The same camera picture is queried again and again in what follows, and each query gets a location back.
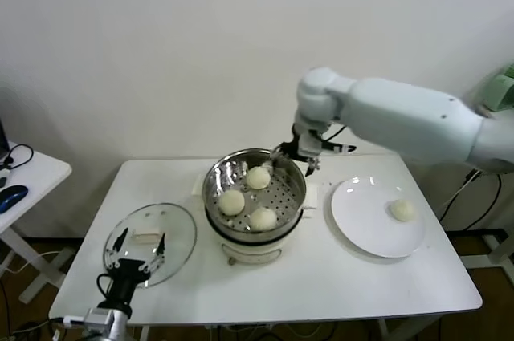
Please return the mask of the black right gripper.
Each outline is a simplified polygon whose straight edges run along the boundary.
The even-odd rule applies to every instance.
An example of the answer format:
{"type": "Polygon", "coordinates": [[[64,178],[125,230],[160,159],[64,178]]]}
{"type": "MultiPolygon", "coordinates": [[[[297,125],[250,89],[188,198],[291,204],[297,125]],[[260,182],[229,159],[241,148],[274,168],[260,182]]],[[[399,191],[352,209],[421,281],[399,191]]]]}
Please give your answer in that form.
{"type": "MultiPolygon", "coordinates": [[[[292,125],[292,139],[288,142],[283,142],[271,150],[269,156],[269,163],[271,167],[277,167],[281,160],[293,160],[294,157],[300,157],[299,143],[300,134],[296,131],[295,125],[292,125]]],[[[308,168],[305,177],[310,177],[315,171],[320,169],[320,159],[318,156],[308,158],[308,168]]]]}

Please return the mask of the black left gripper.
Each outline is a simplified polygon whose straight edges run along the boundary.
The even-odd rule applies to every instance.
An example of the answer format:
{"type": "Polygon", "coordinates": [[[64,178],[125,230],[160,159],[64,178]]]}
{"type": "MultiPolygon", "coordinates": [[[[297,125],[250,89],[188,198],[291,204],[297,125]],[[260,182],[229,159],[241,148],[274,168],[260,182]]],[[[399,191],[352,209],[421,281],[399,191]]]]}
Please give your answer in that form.
{"type": "Polygon", "coordinates": [[[130,303],[137,286],[151,278],[165,261],[165,234],[161,235],[157,248],[150,261],[120,259],[120,251],[129,229],[125,228],[104,252],[107,273],[101,277],[109,277],[111,285],[107,291],[100,290],[104,301],[100,303],[103,309],[131,310],[130,303]]]}

